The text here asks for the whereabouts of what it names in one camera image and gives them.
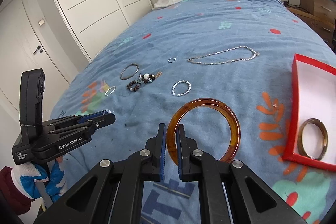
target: silver chain necklace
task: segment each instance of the silver chain necklace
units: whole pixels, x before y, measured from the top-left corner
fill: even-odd
[[[207,57],[207,56],[211,56],[211,55],[215,55],[215,54],[219,54],[219,53],[223,53],[223,52],[228,52],[228,51],[236,50],[238,48],[248,49],[249,51],[251,51],[253,53],[253,56],[251,56],[250,58],[238,58],[238,59],[229,60],[229,61],[225,61],[225,62],[219,62],[219,63],[202,63],[202,62],[193,61],[194,59],[199,59],[199,58],[203,58],[203,57]],[[252,60],[253,58],[255,58],[256,56],[259,56],[259,53],[256,52],[254,49],[252,49],[250,47],[247,47],[247,46],[239,46],[239,47],[229,48],[229,49],[221,51],[221,52],[213,52],[211,54],[202,55],[202,56],[199,56],[199,57],[192,57],[192,58],[188,59],[188,62],[194,63],[194,64],[201,64],[201,65],[221,65],[221,64],[232,63],[232,62],[240,61],[240,60],[249,61],[249,60]]]

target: silver bangle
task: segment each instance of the silver bangle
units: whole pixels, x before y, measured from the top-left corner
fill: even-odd
[[[112,94],[115,90],[116,90],[116,87],[115,87],[115,86],[112,86],[112,87],[108,88],[108,90],[105,92],[105,96],[108,96],[108,95]]]
[[[175,87],[176,87],[179,83],[187,83],[188,86],[189,86],[189,88],[188,88],[188,90],[187,90],[185,93],[182,93],[182,94],[175,94],[174,89],[175,89]],[[179,97],[179,96],[184,96],[184,95],[188,94],[190,90],[191,90],[191,84],[190,84],[188,81],[182,80],[182,81],[178,81],[177,83],[175,83],[175,84],[173,85],[173,88],[172,88],[171,91],[173,92],[173,95],[174,95],[174,96],[178,96],[178,97]]]
[[[124,71],[125,71],[128,67],[131,67],[131,66],[136,66],[136,71],[135,71],[135,73],[133,73],[131,76],[129,76],[129,77],[127,77],[127,78],[123,78],[123,73],[124,73]],[[120,79],[121,79],[121,80],[127,80],[127,79],[131,78],[131,77],[133,77],[133,76],[138,72],[138,70],[139,70],[139,65],[138,65],[137,63],[132,63],[132,64],[128,65],[126,68],[123,69],[123,71],[122,71],[121,74],[120,74]]]

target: blue gripper pad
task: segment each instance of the blue gripper pad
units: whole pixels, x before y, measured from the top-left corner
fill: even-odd
[[[178,162],[178,175],[180,180],[182,180],[182,150],[181,150],[181,140],[179,127],[176,129],[176,148],[177,148],[177,162]]]
[[[163,179],[165,172],[165,158],[166,158],[166,128],[163,131],[162,146],[161,146],[161,158],[160,158],[160,180]]]

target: metal screw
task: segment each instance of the metal screw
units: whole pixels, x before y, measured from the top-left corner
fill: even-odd
[[[242,168],[243,167],[243,163],[240,160],[234,160],[232,162],[232,165],[233,165],[233,167],[236,167],[236,168]]]
[[[110,165],[110,161],[109,160],[101,160],[99,165],[101,167],[108,167]]]
[[[203,155],[203,151],[200,150],[200,149],[195,149],[195,150],[193,151],[193,155],[194,155],[194,156],[197,156],[197,157],[200,157],[200,156]]]
[[[150,154],[151,154],[151,152],[149,150],[147,150],[147,149],[143,149],[143,150],[140,151],[140,155],[144,156],[144,157],[147,157]]]

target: red sleeve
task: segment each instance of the red sleeve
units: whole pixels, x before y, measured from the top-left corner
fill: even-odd
[[[31,202],[34,199],[24,196],[14,186],[11,170],[10,167],[6,166],[0,171],[0,190],[14,212],[17,215],[21,215],[29,211]]]

